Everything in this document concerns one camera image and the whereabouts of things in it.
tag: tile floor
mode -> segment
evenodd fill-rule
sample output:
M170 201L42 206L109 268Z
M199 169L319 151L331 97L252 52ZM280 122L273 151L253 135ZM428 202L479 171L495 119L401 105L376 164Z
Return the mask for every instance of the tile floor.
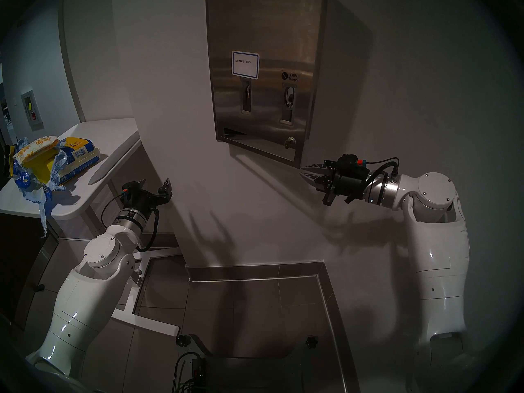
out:
M61 240L42 278L46 291L36 295L32 304L36 314L31 315L52 312L56 292L78 264L84 246L82 241ZM56 265L62 269L51 271ZM39 304L42 299L49 303ZM180 326L181 333L195 334L206 350L219 356L284 357L295 344L316 335L315 372L305 391L344 391L316 277L190 282L181 256L154 259L135 313ZM24 334L34 334L34 341L26 343L28 353L41 344L49 326L50 317L40 314L38 321L28 318ZM38 327L33 332L33 323L42 332ZM174 338L111 319L86 353L81 381L107 393L168 393L177 359Z

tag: black knob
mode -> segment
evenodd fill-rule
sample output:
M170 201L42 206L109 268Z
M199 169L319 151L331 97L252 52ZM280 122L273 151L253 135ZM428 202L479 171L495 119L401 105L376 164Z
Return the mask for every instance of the black knob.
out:
M305 340L305 344L309 349L316 348L316 345L318 344L318 341L315 337L308 337L307 340Z
M186 347L191 343L191 337L189 335L179 335L175 342L178 346Z

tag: white table frame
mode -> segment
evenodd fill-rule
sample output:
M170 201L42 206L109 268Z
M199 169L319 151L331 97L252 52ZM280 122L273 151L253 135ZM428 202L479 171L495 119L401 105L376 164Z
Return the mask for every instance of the white table frame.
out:
M151 320L150 318L141 317L134 314L136 304L138 302L138 296L140 294L140 289L143 284L143 280L146 277L147 268L151 259L162 258L167 256L177 256L181 255L182 252L180 248L164 248L153 251L146 252L135 252L133 257L135 261L140 262L138 266L138 271L135 273L137 275L129 278L128 283L131 284L131 290L129 291L129 296L124 310L115 309L113 311L112 317L115 320L119 320L140 328L145 328L147 330L159 332L161 334L170 335L176 337L180 331L178 325L167 324L165 322Z

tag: stainless steel dispenser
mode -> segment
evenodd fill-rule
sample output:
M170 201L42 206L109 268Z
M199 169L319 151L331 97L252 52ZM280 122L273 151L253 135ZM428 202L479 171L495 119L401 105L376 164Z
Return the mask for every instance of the stainless steel dispenser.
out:
M207 0L216 137L300 167L327 0Z

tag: gray floor tile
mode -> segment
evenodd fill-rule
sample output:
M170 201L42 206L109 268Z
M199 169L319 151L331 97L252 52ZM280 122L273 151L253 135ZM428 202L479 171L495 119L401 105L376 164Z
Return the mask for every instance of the gray floor tile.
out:
M182 334L195 334L217 356L233 356L233 310L186 309Z
M60 238L49 263L40 279L46 290L58 293L65 278L83 259L84 249L89 241Z
M188 309L232 309L236 282L190 282Z
M247 305L257 307L280 307L278 281L250 280L232 282L234 308Z
M153 259L148 268L142 307L185 308L189 277L181 257Z
M319 343L332 338L324 304L285 305L282 313L289 343L305 343L310 335L318 337Z
M169 393L178 359L175 338L135 328L123 393Z
M234 310L234 356L278 358L291 351L280 307L249 305Z
M168 324L178 325L182 328L184 322L184 309L159 309L156 307L140 307L138 315L161 321Z
M278 279L282 306L322 303L316 276Z
M121 393L134 327L110 319L89 346L82 383L106 393Z
M289 343L294 343L295 346L303 344L310 335L318 340L316 348L310 352L311 361L304 364L305 392L344 392L337 351L324 304L288 305L282 310Z

